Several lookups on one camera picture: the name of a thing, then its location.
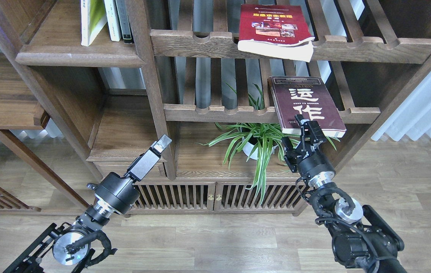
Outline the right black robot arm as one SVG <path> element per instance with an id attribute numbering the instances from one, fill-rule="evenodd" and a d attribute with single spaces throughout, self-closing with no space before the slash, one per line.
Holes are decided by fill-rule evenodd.
<path id="1" fill-rule="evenodd" d="M 335 169 L 319 150 L 326 142 L 319 123 L 295 116 L 301 140 L 294 147 L 284 137 L 285 160 L 290 170 L 300 174 L 310 191 L 302 194 L 332 237 L 335 261 L 346 268 L 362 268 L 366 273 L 404 273 L 397 259 L 404 242 L 369 205 L 361 205 L 332 181 Z"/>

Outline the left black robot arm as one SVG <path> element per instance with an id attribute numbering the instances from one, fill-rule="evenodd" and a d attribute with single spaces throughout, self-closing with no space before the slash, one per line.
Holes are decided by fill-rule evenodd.
<path id="1" fill-rule="evenodd" d="M 49 250 L 59 263 L 75 266 L 75 273 L 115 254 L 116 249 L 102 228 L 113 213 L 123 215 L 132 208 L 140 196 L 135 183 L 151 171 L 171 142 L 167 135 L 163 135 L 136 158 L 123 176 L 111 172 L 100 184 L 89 184 L 88 187 L 95 191 L 97 202 L 78 216 L 72 225 L 51 224 L 5 272 L 42 273 L 44 269 L 40 264 Z"/>

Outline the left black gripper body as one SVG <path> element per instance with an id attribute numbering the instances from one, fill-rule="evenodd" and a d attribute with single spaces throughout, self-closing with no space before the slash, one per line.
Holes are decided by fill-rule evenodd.
<path id="1" fill-rule="evenodd" d="M 116 213 L 123 215 L 127 213 L 138 200 L 140 193 L 135 188 L 139 180 L 130 174 L 124 177 L 111 172 L 100 184 L 88 183 L 87 188 L 94 190 L 99 199 L 93 209 L 103 217 L 109 217 Z"/>

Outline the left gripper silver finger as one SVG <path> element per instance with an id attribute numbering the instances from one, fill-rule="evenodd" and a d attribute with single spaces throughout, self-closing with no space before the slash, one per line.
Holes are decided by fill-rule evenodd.
<path id="1" fill-rule="evenodd" d="M 141 154 L 127 168 L 126 176 L 134 181 L 141 181 L 153 169 L 155 164 L 161 158 L 162 152 L 170 145 L 172 139 L 167 135 L 163 135 L 159 140 L 155 141 L 149 149 Z"/>

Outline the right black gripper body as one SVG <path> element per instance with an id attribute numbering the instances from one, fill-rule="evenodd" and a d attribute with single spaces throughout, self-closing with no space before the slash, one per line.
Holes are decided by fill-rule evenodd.
<path id="1" fill-rule="evenodd" d="M 295 147 L 295 158 L 284 159 L 291 172 L 298 172 L 304 182 L 332 182 L 335 169 L 319 150 L 319 145 L 327 139 L 317 121 L 308 121 L 305 125 L 308 130 L 301 131 L 300 142 Z"/>

